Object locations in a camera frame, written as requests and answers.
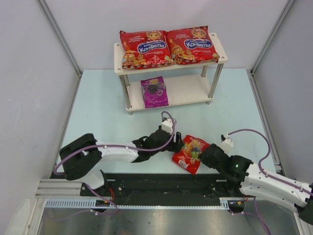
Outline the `red assorted gummy bag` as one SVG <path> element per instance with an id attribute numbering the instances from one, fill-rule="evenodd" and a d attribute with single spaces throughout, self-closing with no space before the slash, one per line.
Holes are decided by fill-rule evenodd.
<path id="1" fill-rule="evenodd" d="M 210 146 L 206 141 L 186 135 L 183 139 L 184 146 L 172 156 L 172 162 L 192 175 L 196 175 L 201 161 L 199 155 Z"/>

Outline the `purple grape gummy bag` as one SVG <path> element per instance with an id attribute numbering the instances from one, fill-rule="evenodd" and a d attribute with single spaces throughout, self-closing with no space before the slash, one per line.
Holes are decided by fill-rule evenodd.
<path id="1" fill-rule="evenodd" d="M 169 105 L 167 89 L 162 76 L 141 80 L 140 84 L 146 109 Z"/>

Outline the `red Konfety candy bag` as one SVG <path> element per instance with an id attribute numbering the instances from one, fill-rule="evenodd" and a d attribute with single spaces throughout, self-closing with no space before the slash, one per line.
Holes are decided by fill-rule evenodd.
<path id="1" fill-rule="evenodd" d="M 140 32 L 120 31 L 120 41 L 124 49 L 123 69 L 151 69 L 174 64 L 166 43 L 165 31 Z"/>
<path id="2" fill-rule="evenodd" d="M 208 33 L 208 26 L 176 29 L 165 32 L 165 39 L 174 63 L 177 65 L 218 62 L 216 52 Z"/>

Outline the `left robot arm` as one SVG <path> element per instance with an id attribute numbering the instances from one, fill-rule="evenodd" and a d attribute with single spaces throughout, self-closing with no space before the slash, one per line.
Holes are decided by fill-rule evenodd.
<path id="1" fill-rule="evenodd" d="M 104 175 L 95 167 L 102 161 L 141 163 L 159 152 L 178 153 L 183 147 L 181 133 L 168 133 L 163 126 L 149 136 L 143 136 L 126 145 L 101 143 L 88 133 L 61 148 L 59 155 L 63 174 L 68 181 L 80 180 L 91 189 L 105 184 Z"/>

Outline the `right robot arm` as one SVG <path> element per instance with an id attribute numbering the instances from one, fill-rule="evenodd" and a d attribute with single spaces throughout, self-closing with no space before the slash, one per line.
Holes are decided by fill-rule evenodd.
<path id="1" fill-rule="evenodd" d="M 289 179 L 261 169 L 253 161 L 228 156 L 212 144 L 200 155 L 205 166 L 217 170 L 226 178 L 230 192 L 241 193 L 276 203 L 298 214 L 304 222 L 313 224 L 313 185 Z"/>

